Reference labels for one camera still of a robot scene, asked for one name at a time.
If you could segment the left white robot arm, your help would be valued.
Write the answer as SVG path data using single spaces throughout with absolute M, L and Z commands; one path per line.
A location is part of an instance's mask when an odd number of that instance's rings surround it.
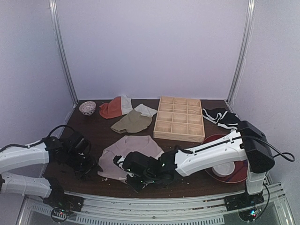
M 98 165 L 95 158 L 90 155 L 90 150 L 90 141 L 75 130 L 68 138 L 57 138 L 49 133 L 31 144 L 9 144 L 0 150 L 0 192 L 34 195 L 56 210 L 80 212 L 84 199 L 66 194 L 56 178 L 33 178 L 13 174 L 10 171 L 55 162 L 69 166 L 75 177 L 83 180 Z

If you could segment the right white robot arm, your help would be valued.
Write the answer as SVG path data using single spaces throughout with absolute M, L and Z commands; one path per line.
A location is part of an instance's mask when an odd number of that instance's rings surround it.
M 115 156 L 113 162 L 127 173 L 126 182 L 136 192 L 148 184 L 169 185 L 175 174 L 187 177 L 198 171 L 236 161 L 247 161 L 245 192 L 225 197 L 227 210 L 262 203 L 263 181 L 275 165 L 265 134 L 244 120 L 238 129 L 215 141 L 163 153 L 158 159 L 138 151 Z

